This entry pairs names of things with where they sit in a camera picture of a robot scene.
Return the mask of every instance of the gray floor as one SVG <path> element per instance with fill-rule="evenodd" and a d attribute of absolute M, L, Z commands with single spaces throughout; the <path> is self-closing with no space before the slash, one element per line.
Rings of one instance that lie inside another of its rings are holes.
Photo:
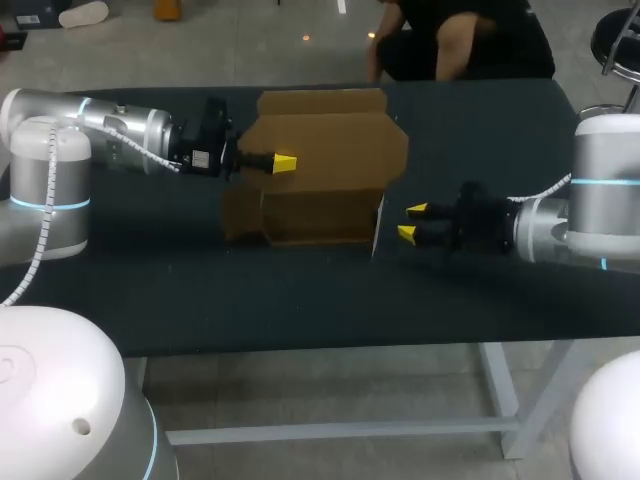
<path fill-rule="evenodd" d="M 0 97 L 16 87 L 286 85 L 360 81 L 381 7 L 349 0 L 185 0 L 182 23 L 152 19 L 151 0 L 114 5 L 108 22 L 34 32 L 0 59 Z M 600 76 L 589 51 L 596 21 L 626 0 L 535 0 L 557 81 L 576 109 L 621 103 L 629 86 Z M 582 342 L 597 365 L 638 339 Z M 546 343 L 507 345 L 524 391 Z M 146 392 L 168 429 L 429 419 L 490 413 L 475 346 L 178 357 L 150 362 Z M 257 478 L 568 480 L 568 402 L 530 457 L 503 461 L 495 436 L 283 442 L 178 450 L 185 480 Z"/>

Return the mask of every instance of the black tablecloth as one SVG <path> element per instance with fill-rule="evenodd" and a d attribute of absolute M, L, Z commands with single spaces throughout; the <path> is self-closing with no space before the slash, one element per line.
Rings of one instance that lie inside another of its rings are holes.
<path fill-rule="evenodd" d="M 165 355 L 640 334 L 640 277 L 515 258 L 418 251 L 400 241 L 404 209 L 452 202 L 468 179 L 527 195 L 570 170 L 575 116 L 551 81 L 385 87 L 409 135 L 405 175 L 386 195 L 378 251 L 230 248 L 221 180 L 94 169 L 89 246 L 43 265 L 23 304 L 94 321 L 124 355 Z M 256 117 L 256 88 L 134 89 L 95 97 L 165 109 L 178 120 L 208 95 L 235 123 Z M 25 266 L 0 271 L 9 292 Z"/>

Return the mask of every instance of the white table frame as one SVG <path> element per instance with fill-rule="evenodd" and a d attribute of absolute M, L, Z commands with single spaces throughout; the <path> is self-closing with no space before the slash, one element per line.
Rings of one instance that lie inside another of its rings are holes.
<path fill-rule="evenodd" d="M 582 354 L 577 342 L 553 342 L 537 378 L 521 403 L 513 386 L 501 343 L 481 343 L 480 353 L 495 416 L 416 422 L 357 422 L 262 427 L 216 428 L 167 432 L 174 446 L 267 442 L 321 438 L 391 437 L 454 433 L 502 432 L 505 459 L 523 458 L 547 421 L 575 387 Z M 129 373 L 142 387 L 146 358 L 128 359 Z"/>

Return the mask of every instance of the white shoe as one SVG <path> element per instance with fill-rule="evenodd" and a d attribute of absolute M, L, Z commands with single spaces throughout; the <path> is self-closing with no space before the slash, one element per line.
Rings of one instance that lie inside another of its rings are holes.
<path fill-rule="evenodd" d="M 109 7 L 107 4 L 105 2 L 95 1 L 62 12 L 58 17 L 58 21 L 64 28 L 75 28 L 85 25 L 95 25 L 96 23 L 104 21 L 107 16 L 109 16 Z"/>

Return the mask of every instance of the black shirt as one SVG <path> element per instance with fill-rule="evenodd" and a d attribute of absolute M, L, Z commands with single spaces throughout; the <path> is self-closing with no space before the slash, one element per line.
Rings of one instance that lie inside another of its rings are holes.
<path fill-rule="evenodd" d="M 542 27 L 523 0 L 400 0 L 399 6 L 429 45 L 454 15 L 473 12 L 494 22 L 495 31 L 474 40 L 465 78 L 551 77 L 555 71 Z"/>

